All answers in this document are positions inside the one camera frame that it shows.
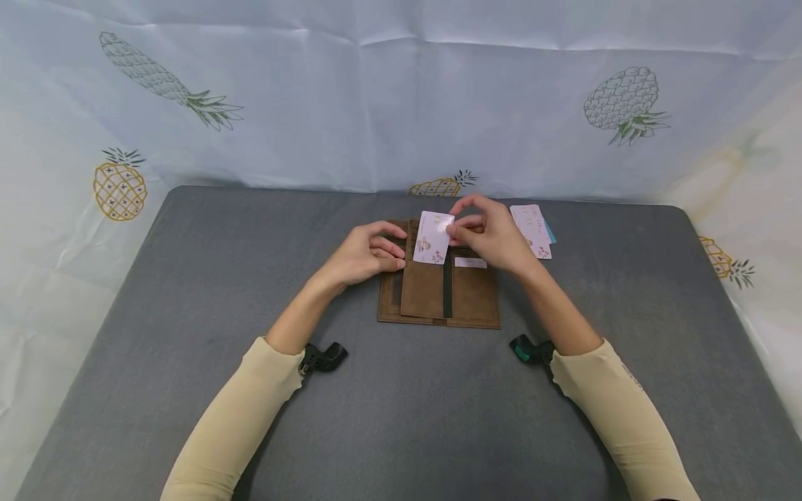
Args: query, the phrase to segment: table surface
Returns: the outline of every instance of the table surface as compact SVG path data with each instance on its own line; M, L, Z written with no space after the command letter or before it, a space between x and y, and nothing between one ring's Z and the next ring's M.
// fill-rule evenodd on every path
M453 201L173 190L18 499L158 499L205 407L347 231ZM802 445L685 213L540 204L558 239L546 267L651 396L702 499L798 499ZM545 335L509 277L500 332L380 324L378 290L326 313L313 342L350 356L304 381L235 499L621 498L581 412L511 353Z

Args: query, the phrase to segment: finger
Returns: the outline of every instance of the finger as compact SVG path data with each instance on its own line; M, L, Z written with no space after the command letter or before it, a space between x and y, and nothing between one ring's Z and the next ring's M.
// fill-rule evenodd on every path
M387 251L393 257L399 257L401 259L407 255L406 252L402 248L400 248L397 244L390 242L388 239L384 238L383 236L374 236L369 241L371 249L380 248L384 251Z
M407 264L405 260L393 257L390 253L380 248L372 248L371 254L377 258L380 272L397 272Z
M479 234L484 233L484 226L476 226L475 228L467 228L467 229L474 233L479 233ZM459 247L462 245L468 245L468 243L452 237L448 240L448 245L451 247Z
M370 236L378 235L381 232L386 232L398 238L407 238L407 232L403 231L395 224L388 223L387 221L376 221L374 223L360 226L360 228L363 228Z
M448 233L457 244L465 244L469 247L472 246L472 243L475 242L476 238L480 235L478 232L473 232L468 228L461 228L454 224L446 226L446 233Z
M471 206L486 211L492 208L494 204L498 204L498 202L490 200L481 193L471 193L470 195L464 196L459 200L457 200L456 204L454 204L454 207L452 207L452 210L448 211L448 213L451 214L452 216L456 216L457 214L459 214L460 212Z
M395 257L392 254L390 254L388 251L386 251L386 250L384 250L382 248L372 248L371 249L371 254L374 257L378 257L379 259L387 259L389 257L392 257L393 259L395 259Z
M483 228L484 216L481 214L471 214L470 216L461 217L454 222L454 226L462 228Z

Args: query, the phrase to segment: person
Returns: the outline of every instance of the person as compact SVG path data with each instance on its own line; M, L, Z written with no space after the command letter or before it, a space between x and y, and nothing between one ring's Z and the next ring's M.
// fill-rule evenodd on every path
M585 413L635 501L698 501L668 429L607 340L596 334L535 258L507 207L480 194L456 202L450 245L466 244L524 287L555 347L553 380ZM162 501L229 500L281 406L301 387L298 365L323 311L346 287L404 267L385 221L358 226L259 337L203 413L164 486Z

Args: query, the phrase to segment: left hand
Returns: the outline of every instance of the left hand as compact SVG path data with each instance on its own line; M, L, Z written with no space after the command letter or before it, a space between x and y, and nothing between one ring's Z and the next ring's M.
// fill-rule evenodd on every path
M404 267L405 252L379 234L385 232L407 238L407 232L386 221L357 226L339 248L314 274L313 279L342 292L381 272L396 272Z

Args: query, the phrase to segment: hand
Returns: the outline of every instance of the hand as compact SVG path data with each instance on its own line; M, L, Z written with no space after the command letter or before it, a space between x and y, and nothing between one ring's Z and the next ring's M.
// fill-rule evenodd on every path
M514 274L523 274L540 264L506 205L473 193L458 200L449 213L457 216L471 206L482 213L461 217L448 226L449 245L467 245L490 265Z
M395 272L404 267L403 249L380 236L381 232L406 238L407 232L386 221L357 226L348 234L313 279L341 293L381 272Z

